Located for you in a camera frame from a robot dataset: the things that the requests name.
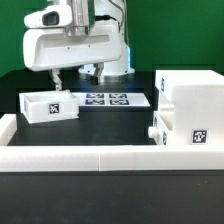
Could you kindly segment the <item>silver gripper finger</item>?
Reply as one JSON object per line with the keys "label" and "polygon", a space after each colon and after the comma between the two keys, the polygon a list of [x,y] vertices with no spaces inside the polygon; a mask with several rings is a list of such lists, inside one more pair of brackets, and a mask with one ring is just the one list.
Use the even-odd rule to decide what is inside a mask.
{"label": "silver gripper finger", "polygon": [[61,81],[59,75],[60,75],[60,70],[59,69],[52,69],[50,71],[50,76],[55,83],[55,89],[57,91],[62,90],[62,81]]}
{"label": "silver gripper finger", "polygon": [[93,75],[93,80],[95,84],[98,84],[100,82],[100,76],[104,70],[104,64],[103,63],[97,63],[94,65],[95,71]]}

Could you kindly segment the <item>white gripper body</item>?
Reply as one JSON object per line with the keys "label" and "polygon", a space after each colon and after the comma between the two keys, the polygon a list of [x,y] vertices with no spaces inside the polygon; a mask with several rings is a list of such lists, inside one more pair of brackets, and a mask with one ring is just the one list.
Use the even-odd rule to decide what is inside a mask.
{"label": "white gripper body", "polygon": [[89,35],[67,36],[63,28],[30,29],[23,38],[24,64],[45,71],[116,61],[121,57],[117,25],[95,25]]}

